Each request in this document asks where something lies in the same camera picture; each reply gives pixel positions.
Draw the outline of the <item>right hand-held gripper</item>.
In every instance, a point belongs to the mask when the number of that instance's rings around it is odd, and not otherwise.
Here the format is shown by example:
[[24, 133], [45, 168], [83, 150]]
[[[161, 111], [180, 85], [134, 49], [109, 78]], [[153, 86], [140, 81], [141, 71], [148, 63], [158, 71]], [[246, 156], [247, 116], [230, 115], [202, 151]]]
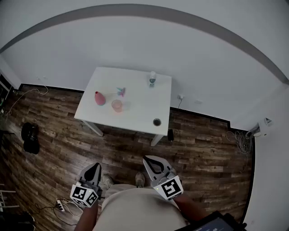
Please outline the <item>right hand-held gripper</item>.
[[154, 189], [165, 199], [173, 198], [183, 194], [182, 182], [174, 169], [164, 158], [147, 155], [143, 157], [143, 164], [152, 181], [157, 179], [158, 172], [169, 170], [164, 176], [156, 180]]

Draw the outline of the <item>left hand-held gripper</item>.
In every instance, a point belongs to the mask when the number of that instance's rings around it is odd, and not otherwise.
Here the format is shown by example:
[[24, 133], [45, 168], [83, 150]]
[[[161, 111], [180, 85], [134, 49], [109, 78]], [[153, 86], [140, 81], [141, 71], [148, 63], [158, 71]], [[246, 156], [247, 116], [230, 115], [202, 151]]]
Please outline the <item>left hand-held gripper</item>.
[[85, 207], [92, 207], [95, 202], [101, 199], [102, 189], [99, 186], [102, 167], [97, 162], [83, 169], [80, 179], [72, 185], [70, 198]]

